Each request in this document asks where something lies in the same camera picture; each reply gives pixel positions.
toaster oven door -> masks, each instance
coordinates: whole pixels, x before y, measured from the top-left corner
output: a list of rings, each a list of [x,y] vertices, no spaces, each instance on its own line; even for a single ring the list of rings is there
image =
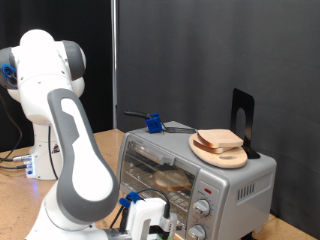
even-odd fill
[[[184,235],[189,204],[195,183],[197,168],[182,163],[156,145],[128,137],[122,154],[120,185],[124,194],[144,188],[157,188],[164,191],[170,199],[171,212],[178,215],[181,233]],[[144,198],[160,197],[155,191],[141,194]]]

control knob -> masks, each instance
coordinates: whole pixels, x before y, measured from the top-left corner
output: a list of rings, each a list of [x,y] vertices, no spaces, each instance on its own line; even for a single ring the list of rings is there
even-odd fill
[[[194,240],[204,240],[206,237],[206,231],[201,225],[194,225],[192,228],[189,229],[188,234]]]
[[[208,216],[210,213],[210,205],[208,201],[201,199],[193,204],[193,209],[196,210],[201,216]]]

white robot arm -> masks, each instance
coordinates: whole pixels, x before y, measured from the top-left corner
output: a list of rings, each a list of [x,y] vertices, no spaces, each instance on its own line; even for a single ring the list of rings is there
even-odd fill
[[[17,81],[0,77],[0,84],[19,89],[23,111],[31,122],[52,126],[63,156],[60,178],[43,200],[26,240],[115,239],[113,230],[94,226],[114,209],[119,186],[73,92],[71,81],[81,78],[86,67],[83,51],[74,42],[55,42],[47,32],[33,30],[22,37],[19,47],[0,51],[0,67],[3,63],[17,69]],[[168,200],[133,204],[127,232],[118,239],[150,239],[150,224],[159,225],[172,237],[177,217],[166,214],[164,218],[163,212],[169,213],[165,209],[170,209]]]
[[[80,97],[85,87],[83,78],[81,77],[77,80],[71,81],[71,87],[73,92]],[[19,89],[8,89],[8,93],[14,100],[20,103]],[[49,145],[48,126],[42,126],[35,123],[33,123],[32,126],[34,132],[34,145],[29,151],[30,155],[15,157],[13,159],[23,159],[30,156],[32,164],[28,165],[29,168],[26,168],[25,170],[27,178],[55,180],[60,177],[62,170],[62,155],[56,140],[55,132],[50,130],[51,134]]]

blue clamp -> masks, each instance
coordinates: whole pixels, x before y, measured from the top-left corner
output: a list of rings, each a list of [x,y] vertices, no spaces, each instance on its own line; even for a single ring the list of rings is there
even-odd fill
[[[17,84],[12,84],[9,81],[9,78],[17,79],[17,70],[14,67],[10,66],[9,64],[3,64],[2,65],[2,74],[3,74],[4,78],[6,79],[7,83],[11,87],[17,87]]]
[[[130,207],[130,201],[126,198],[120,198],[120,204],[122,206],[124,206],[125,208],[129,208]]]
[[[151,114],[152,118],[146,120],[148,125],[148,129],[150,133],[161,132],[162,131],[162,123],[160,121],[159,113]]]
[[[138,200],[141,200],[141,197],[138,193],[136,192],[131,192],[127,195],[126,198],[120,198],[120,204],[124,206],[125,208],[130,208],[131,201],[136,203]]]
[[[132,200],[134,203],[141,199],[140,195],[136,192],[129,193],[126,198]]]

blue connector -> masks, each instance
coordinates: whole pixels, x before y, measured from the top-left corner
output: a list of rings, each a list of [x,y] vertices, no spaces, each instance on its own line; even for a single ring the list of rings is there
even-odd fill
[[[162,123],[160,120],[159,113],[151,114],[152,118],[146,120],[148,125],[148,129],[150,133],[161,132],[162,131]]]

